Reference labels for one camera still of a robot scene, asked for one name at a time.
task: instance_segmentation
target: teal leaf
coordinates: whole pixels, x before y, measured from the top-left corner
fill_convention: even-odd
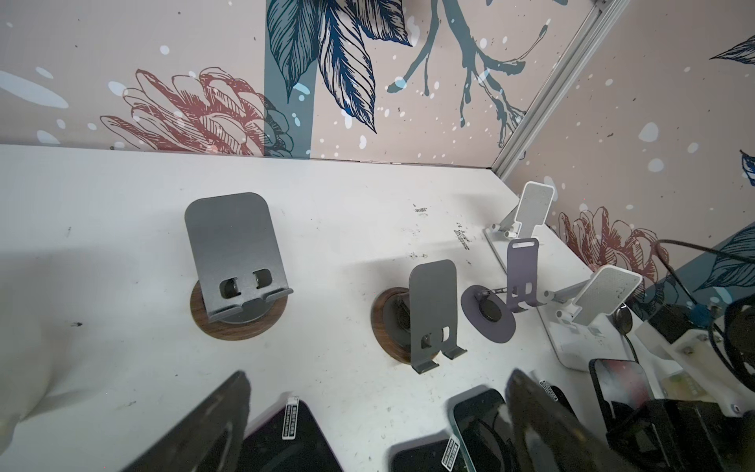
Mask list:
[[[317,58],[322,0],[271,0],[267,9],[270,52],[285,80],[286,93]]]
[[[368,38],[411,46],[404,27],[402,0],[353,0],[353,6]]]
[[[326,0],[319,65],[325,87],[341,109],[375,131],[372,61],[348,0]]]
[[[721,251],[755,259],[755,226],[735,234]],[[710,287],[755,287],[755,264],[740,262],[725,256],[716,256],[707,280],[697,290]]]
[[[711,59],[729,59],[743,64],[755,64],[755,36],[751,36],[748,40]]]

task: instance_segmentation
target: white table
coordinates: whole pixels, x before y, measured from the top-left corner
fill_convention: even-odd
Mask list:
[[[220,341],[189,312],[183,212],[240,192],[267,200],[294,294],[269,331]],[[482,229],[516,203],[483,169],[0,146],[0,283],[28,291],[57,361],[47,411],[18,426],[0,470],[120,470],[237,369],[249,430],[294,392],[348,471],[388,470],[391,446],[450,431],[450,397],[503,393],[514,368],[561,387],[602,436],[589,375],[558,363],[533,310],[494,344],[460,309],[469,352],[423,375],[372,334],[376,294],[406,286],[417,264],[454,261],[459,295],[505,286]]]

